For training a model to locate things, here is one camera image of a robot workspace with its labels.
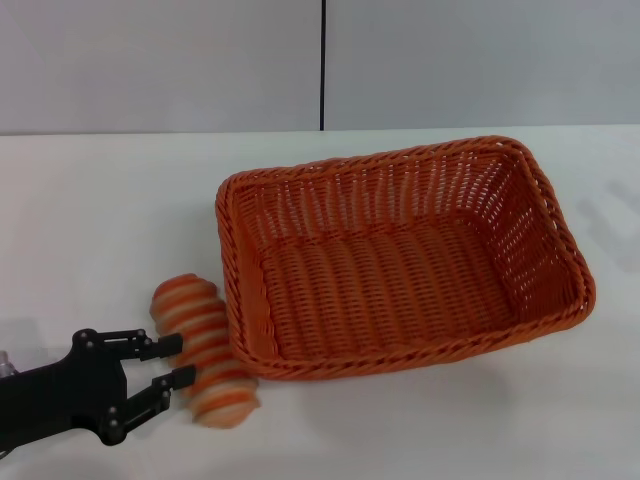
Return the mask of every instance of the orange wicker basket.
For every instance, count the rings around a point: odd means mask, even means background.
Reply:
[[[595,302],[549,181],[509,138],[239,173],[216,210],[233,349],[266,378],[453,362]]]

